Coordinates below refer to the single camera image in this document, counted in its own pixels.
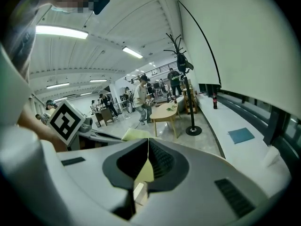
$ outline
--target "white projection screen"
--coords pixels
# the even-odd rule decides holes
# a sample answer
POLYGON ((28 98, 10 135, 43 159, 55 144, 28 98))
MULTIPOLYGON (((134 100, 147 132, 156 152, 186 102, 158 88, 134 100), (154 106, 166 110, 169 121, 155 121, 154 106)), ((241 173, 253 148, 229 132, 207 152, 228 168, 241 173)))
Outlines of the white projection screen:
MULTIPOLYGON (((273 0, 180 1, 212 47, 222 89, 259 99, 301 119, 300 46, 273 0)), ((183 8, 181 16, 198 83, 216 84, 215 66, 200 30, 183 8)))

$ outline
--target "blue notebook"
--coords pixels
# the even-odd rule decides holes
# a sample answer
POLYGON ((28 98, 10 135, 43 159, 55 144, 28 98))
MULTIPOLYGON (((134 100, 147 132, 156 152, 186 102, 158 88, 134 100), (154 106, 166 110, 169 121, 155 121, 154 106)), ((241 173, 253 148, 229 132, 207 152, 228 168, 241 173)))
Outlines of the blue notebook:
POLYGON ((248 140, 255 138, 253 136, 253 134, 247 128, 228 131, 228 133, 229 133, 230 137, 232 138, 234 144, 241 143, 241 142, 248 141, 248 140))

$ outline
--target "railing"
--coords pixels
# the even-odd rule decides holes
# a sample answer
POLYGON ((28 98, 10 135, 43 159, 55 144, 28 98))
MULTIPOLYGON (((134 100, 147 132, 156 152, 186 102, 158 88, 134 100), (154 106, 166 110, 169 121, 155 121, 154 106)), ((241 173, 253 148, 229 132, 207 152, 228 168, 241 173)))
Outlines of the railing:
MULTIPOLYGON (((139 77, 141 77, 141 75, 146 75, 148 78, 151 78, 152 76, 155 76, 157 74, 160 74, 160 73, 166 73, 166 72, 169 72, 169 69, 170 68, 173 68, 174 70, 178 70, 178 65, 177 65, 177 62, 174 61, 172 63, 169 63, 169 64, 166 64, 166 65, 163 65, 161 67, 158 67, 158 68, 155 68, 153 70, 150 70, 148 72, 145 72, 145 73, 142 73, 142 74, 139 74, 139 77)), ((134 80, 134 82, 138 81, 138 76, 132 78, 134 80)))

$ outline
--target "gray pants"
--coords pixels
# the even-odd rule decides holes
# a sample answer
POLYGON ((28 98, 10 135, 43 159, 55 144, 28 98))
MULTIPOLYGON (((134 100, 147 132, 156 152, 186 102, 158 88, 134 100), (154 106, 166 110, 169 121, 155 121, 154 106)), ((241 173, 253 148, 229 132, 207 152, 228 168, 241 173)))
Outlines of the gray pants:
POLYGON ((140 107, 138 107, 136 109, 139 113, 140 113, 140 119, 139 121, 142 122, 142 121, 145 121, 145 116, 146 116, 146 121, 147 122, 150 122, 151 119, 150 119, 150 115, 151 115, 151 107, 149 105, 142 105, 140 107))

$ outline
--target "brown desk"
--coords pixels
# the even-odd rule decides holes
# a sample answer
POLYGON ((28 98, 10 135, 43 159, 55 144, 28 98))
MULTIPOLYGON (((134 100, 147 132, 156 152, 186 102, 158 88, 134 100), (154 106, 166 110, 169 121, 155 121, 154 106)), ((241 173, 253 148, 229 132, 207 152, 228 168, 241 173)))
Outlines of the brown desk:
POLYGON ((171 103, 165 103, 163 105, 160 105, 157 109, 157 111, 154 114, 150 115, 150 118, 154 122, 154 127, 155 127, 155 136, 157 137, 157 127, 156 127, 156 122, 162 122, 162 121, 170 121, 173 129, 174 129, 174 136, 175 138, 178 138, 177 133, 175 131, 174 127, 174 121, 175 121, 175 116, 178 113, 178 104, 175 104, 174 102, 171 103))
POLYGON ((100 121, 104 120, 105 125, 107 126, 107 121, 113 120, 113 116, 109 108, 102 109, 101 111, 95 112, 95 116, 100 125, 100 121))

